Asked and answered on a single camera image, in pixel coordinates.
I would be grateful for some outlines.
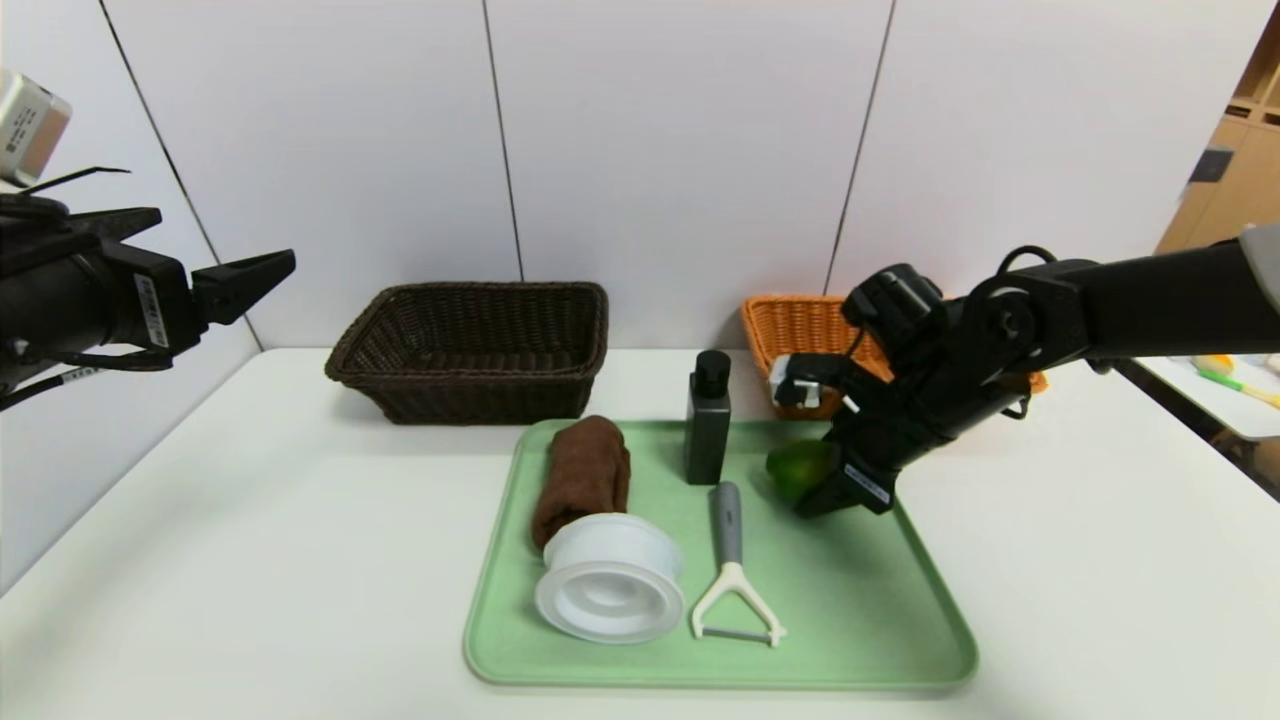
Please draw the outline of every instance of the brown towel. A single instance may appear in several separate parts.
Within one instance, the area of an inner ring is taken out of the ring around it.
[[[556,433],[552,469],[534,511],[534,544],[541,550],[561,528],[595,512],[626,512],[631,454],[622,430],[593,415]]]

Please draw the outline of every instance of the green tray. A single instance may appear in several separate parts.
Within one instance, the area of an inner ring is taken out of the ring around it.
[[[686,623],[659,639],[596,644],[552,628],[534,606],[544,573],[529,523],[547,477],[548,450],[568,420],[521,438],[471,605],[465,647],[481,679],[513,685],[942,689],[968,680],[978,648],[899,505],[801,520],[773,496],[769,450],[820,437],[824,423],[735,423],[722,479],[742,495],[744,568],[787,628],[777,648],[726,638],[694,639],[687,612],[716,578],[708,487],[681,479],[684,423],[620,423],[631,450],[628,511],[685,552],[680,587]],[[727,596],[708,625],[763,630]]]

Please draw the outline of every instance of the black bottle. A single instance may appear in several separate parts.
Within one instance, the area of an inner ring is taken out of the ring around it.
[[[728,355],[719,350],[698,354],[689,374],[689,419],[685,420],[685,482],[714,486],[724,465],[728,442]]]

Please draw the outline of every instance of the white wall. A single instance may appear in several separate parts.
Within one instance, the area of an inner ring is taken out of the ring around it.
[[[516,281],[480,0],[108,0],[221,256],[298,269],[250,320],[328,346],[387,286]]]
[[[525,278],[594,279],[620,347],[745,343],[820,293],[890,0],[489,0]]]
[[[828,291],[1147,255],[1274,0],[899,0]]]
[[[4,10],[4,65],[74,108],[45,178],[88,165],[133,170],[83,178],[45,195],[73,211],[160,208],[164,223],[134,243],[174,256],[188,270],[214,264],[97,4],[8,0]],[[0,428],[0,592],[257,350],[243,323],[215,325],[173,370],[104,373],[6,411]]]

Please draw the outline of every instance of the white desk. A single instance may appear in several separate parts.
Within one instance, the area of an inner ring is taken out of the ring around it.
[[[521,430],[392,427],[326,355],[256,357],[0,600],[0,717],[1280,717],[1280,505],[1119,375],[1053,370],[901,483],[982,651],[963,689],[530,689],[461,650]],[[692,357],[613,351],[590,410],[682,416]]]
[[[1138,357],[1137,363],[1240,438],[1257,441],[1280,437],[1280,410],[1199,377],[1190,359]],[[1235,360],[1231,377],[1261,391],[1280,393],[1280,378],[1240,359]]]

